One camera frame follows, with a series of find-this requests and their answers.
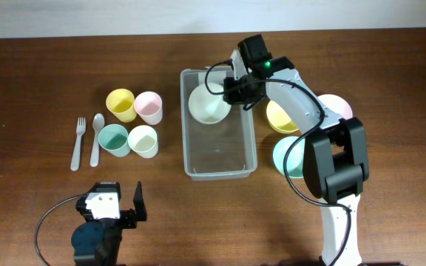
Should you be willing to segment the yellow plastic cup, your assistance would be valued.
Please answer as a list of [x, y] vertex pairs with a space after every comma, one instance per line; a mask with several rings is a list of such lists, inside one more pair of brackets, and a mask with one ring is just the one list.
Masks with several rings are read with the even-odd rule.
[[106, 97], [106, 107], [121, 122], [132, 122], [137, 117], [135, 96], [128, 89], [115, 89]]

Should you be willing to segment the grey plastic spoon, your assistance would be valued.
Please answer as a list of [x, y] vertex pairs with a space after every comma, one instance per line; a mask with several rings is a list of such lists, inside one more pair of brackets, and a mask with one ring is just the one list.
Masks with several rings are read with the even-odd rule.
[[94, 130], [94, 140], [92, 143], [92, 151], [90, 155], [89, 164], [91, 167], [96, 167], [99, 164], [99, 142], [98, 136], [102, 128], [105, 126], [104, 116], [101, 113], [97, 113], [92, 121], [92, 127]]

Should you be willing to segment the yellow plastic bowl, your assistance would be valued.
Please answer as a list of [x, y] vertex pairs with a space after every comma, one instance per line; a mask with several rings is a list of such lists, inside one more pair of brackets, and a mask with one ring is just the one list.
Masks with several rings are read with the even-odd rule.
[[267, 104], [266, 117], [271, 128], [281, 134], [291, 134], [299, 130], [286, 112], [272, 100]]

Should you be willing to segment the green plastic bowl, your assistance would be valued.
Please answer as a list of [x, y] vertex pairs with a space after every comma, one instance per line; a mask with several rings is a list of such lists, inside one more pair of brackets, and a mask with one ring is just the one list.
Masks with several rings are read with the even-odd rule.
[[[293, 144], [298, 137], [289, 136], [280, 140], [273, 150], [273, 162], [275, 168], [284, 175], [283, 161], [285, 158], [285, 153], [288, 151], [291, 144]], [[304, 151], [305, 151], [305, 141], [301, 140], [298, 144], [292, 149], [291, 153], [288, 156], [287, 161], [287, 170], [290, 178], [293, 179], [302, 179], [302, 167], [304, 161]]]

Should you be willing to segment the cream plastic cup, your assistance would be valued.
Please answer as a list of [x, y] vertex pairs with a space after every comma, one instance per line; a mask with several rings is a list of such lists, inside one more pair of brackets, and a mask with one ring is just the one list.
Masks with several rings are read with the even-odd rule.
[[158, 153], [158, 134], [151, 126], [136, 126], [129, 133], [128, 145], [142, 158], [153, 158]]

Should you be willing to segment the green plastic cup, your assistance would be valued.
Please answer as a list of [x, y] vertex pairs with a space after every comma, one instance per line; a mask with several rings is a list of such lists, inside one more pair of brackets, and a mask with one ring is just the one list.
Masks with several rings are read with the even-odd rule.
[[130, 153], [128, 145], [129, 133], [120, 124], [109, 124], [100, 130], [98, 143], [104, 150], [115, 157], [125, 157]]

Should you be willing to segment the pink plastic cup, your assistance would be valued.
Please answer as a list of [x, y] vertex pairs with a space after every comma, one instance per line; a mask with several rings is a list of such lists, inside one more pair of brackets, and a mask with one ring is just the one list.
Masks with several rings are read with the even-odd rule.
[[135, 111], [149, 125], [159, 124], [163, 119], [163, 101], [156, 92], [142, 92], [134, 102]]

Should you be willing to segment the pink plastic bowl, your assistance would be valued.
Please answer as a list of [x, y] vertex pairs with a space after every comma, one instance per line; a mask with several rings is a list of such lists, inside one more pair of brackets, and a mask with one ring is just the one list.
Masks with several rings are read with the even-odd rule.
[[331, 111], [341, 115], [346, 120], [354, 116], [349, 103], [338, 95], [324, 94], [320, 95], [318, 99]]

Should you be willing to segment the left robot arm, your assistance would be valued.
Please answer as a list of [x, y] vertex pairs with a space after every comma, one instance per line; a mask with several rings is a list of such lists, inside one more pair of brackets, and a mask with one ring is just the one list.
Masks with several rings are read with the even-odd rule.
[[78, 199], [75, 209], [85, 223], [74, 230], [71, 238], [77, 265], [116, 265], [122, 232], [147, 221], [142, 183], [137, 183], [133, 208], [122, 211], [120, 201], [118, 182], [98, 182]]

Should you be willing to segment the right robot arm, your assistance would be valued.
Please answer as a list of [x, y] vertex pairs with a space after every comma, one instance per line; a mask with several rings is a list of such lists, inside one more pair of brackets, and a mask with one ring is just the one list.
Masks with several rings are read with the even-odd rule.
[[223, 98], [249, 110], [263, 98], [277, 103], [298, 126], [304, 143], [302, 175], [321, 210], [322, 265], [360, 265], [357, 207], [369, 177], [365, 128], [356, 118], [332, 111], [308, 88], [286, 58], [273, 57], [261, 35], [240, 41], [226, 61], [234, 75], [225, 79]]

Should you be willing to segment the cream plastic bowl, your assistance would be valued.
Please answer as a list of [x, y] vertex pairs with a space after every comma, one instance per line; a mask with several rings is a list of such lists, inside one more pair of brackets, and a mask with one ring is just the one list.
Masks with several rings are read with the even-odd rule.
[[189, 96], [189, 112], [199, 123], [212, 125], [222, 121], [231, 111], [231, 105], [224, 101], [222, 95], [213, 95], [213, 92], [222, 92], [223, 86], [218, 83], [204, 83], [197, 86]]

